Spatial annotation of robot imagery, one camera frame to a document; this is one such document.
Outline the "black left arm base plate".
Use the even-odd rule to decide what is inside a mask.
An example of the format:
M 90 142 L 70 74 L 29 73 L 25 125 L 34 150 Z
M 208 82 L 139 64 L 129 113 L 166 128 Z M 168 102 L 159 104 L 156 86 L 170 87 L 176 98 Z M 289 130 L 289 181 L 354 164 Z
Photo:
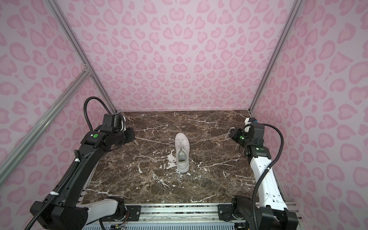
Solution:
M 141 206 L 123 205 L 117 208 L 115 221 L 138 221 L 140 218 Z

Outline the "white sneaker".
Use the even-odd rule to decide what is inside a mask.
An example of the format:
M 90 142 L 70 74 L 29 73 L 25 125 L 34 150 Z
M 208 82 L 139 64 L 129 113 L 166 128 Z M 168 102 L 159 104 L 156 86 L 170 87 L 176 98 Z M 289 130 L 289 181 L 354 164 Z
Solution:
M 190 143 L 184 133 L 178 133 L 175 136 L 176 165 L 180 173 L 186 173 L 189 170 Z

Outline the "white shoelace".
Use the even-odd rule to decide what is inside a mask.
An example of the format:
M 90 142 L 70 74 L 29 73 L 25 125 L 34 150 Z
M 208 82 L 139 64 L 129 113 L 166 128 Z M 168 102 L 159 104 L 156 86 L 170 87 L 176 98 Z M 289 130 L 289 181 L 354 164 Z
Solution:
M 209 138 L 209 139 L 205 139 L 205 140 L 201 140 L 201 141 L 198 141 L 198 142 L 194 142 L 194 143 L 189 143 L 185 146 L 194 146 L 194 145 L 197 145 L 199 143 L 203 143 L 203 142 L 207 142 L 207 141 L 210 141 L 210 140 L 216 140 L 218 138 L 222 138 L 222 137 L 225 137 L 225 136 L 228 136 L 230 134 L 230 132 L 228 133 L 225 133 L 225 134 L 222 134 L 222 135 L 219 135 L 219 136 L 216 136 L 216 137 L 212 137 L 212 138 Z M 138 141 L 137 140 L 142 140 L 142 141 L 146 141 L 146 142 L 152 142 L 152 143 L 156 143 L 156 144 L 160 144 L 160 145 L 166 145 L 166 146 L 171 146 L 171 147 L 175 147 L 176 144 L 171 144 L 171 143 L 164 143 L 164 142 L 159 142 L 159 141 L 155 141 L 155 140 L 149 140 L 149 139 L 144 139 L 144 138 L 139 138 L 139 137 L 135 137 L 135 140 L 134 140 L 134 143 L 136 143 L 137 145 L 139 145 Z

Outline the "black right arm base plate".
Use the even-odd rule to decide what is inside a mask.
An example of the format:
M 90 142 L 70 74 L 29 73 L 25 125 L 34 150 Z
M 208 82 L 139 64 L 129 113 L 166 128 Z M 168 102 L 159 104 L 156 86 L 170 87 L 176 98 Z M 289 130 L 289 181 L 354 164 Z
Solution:
M 219 220 L 225 222 L 236 220 L 236 218 L 233 216 L 232 204 L 218 204 L 217 209 Z

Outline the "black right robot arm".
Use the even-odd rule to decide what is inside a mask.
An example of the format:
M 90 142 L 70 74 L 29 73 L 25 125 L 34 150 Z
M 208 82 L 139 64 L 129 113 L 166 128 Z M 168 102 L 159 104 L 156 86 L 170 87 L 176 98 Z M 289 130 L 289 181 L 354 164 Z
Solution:
M 253 170 L 256 184 L 251 197 L 236 195 L 232 199 L 232 216 L 244 219 L 249 230 L 295 230 L 299 219 L 288 209 L 272 171 L 281 157 L 284 137 L 275 126 L 259 123 L 254 118 L 248 118 L 244 123 L 242 128 L 232 128 L 229 137 L 243 148 L 243 156 Z M 264 146 L 266 127 L 272 128 L 280 137 L 275 159 Z

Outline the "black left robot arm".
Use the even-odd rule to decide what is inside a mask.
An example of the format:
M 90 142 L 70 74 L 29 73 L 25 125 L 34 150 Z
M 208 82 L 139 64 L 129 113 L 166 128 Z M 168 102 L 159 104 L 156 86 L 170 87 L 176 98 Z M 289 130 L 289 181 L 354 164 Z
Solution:
M 100 159 L 112 149 L 135 140 L 134 129 L 126 127 L 121 114 L 105 114 L 103 123 L 90 130 L 74 151 L 75 159 L 62 179 L 43 201 L 30 208 L 33 218 L 26 225 L 29 230 L 38 222 L 47 230 L 81 230 L 85 225 L 106 216 L 124 217 L 124 201 L 107 198 L 100 203 L 78 207 L 83 188 Z

